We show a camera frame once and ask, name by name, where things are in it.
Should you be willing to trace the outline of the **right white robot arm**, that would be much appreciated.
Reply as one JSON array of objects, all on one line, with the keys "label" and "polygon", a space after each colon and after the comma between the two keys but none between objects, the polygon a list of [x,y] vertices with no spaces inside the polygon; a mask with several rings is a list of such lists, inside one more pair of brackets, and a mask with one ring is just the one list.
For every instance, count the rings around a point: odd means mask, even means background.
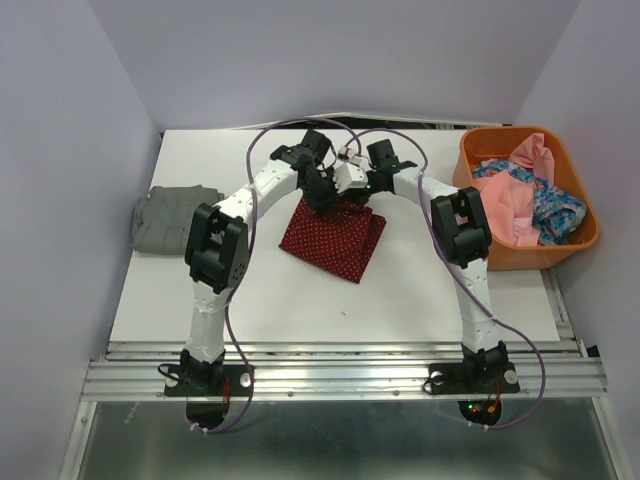
[{"label": "right white robot arm", "polygon": [[447,388],[482,390],[499,382],[510,368],[506,346],[491,312],[488,254],[492,242],[479,192],[458,189],[426,175],[425,166],[400,161],[388,140],[368,147],[369,167],[346,146],[334,184],[341,195],[370,196],[391,192],[418,205],[437,255],[456,288],[462,324],[463,360],[429,367],[432,394]]}]

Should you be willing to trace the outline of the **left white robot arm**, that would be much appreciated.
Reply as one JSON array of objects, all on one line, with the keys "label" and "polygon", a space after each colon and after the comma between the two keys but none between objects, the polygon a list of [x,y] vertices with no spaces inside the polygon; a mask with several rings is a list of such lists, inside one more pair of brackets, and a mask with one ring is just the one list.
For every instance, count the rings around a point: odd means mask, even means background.
[{"label": "left white robot arm", "polygon": [[199,393],[213,393],[222,384],[225,309],[247,272],[257,221],[299,188],[300,175],[320,179],[317,167],[330,148],[326,136],[309,130],[299,144],[276,149],[236,193],[196,208],[185,251],[194,300],[179,379]]}]

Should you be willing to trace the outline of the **grey skirt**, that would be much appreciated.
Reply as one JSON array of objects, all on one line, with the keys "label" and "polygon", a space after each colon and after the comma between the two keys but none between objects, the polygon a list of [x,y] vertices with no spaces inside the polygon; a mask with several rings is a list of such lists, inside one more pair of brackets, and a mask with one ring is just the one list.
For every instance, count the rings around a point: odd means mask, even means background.
[{"label": "grey skirt", "polygon": [[154,186],[133,209],[133,250],[156,256],[183,255],[195,209],[202,203],[215,205],[224,198],[219,190],[202,185]]}]

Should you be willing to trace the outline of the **red dotted skirt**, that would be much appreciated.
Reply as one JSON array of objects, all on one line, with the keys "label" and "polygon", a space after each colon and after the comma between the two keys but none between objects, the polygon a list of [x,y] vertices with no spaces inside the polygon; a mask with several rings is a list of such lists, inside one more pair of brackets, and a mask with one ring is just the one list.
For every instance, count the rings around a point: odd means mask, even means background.
[{"label": "red dotted skirt", "polygon": [[328,211],[312,211],[299,201],[279,248],[295,258],[358,284],[374,254],[386,219],[363,205],[336,201]]}]

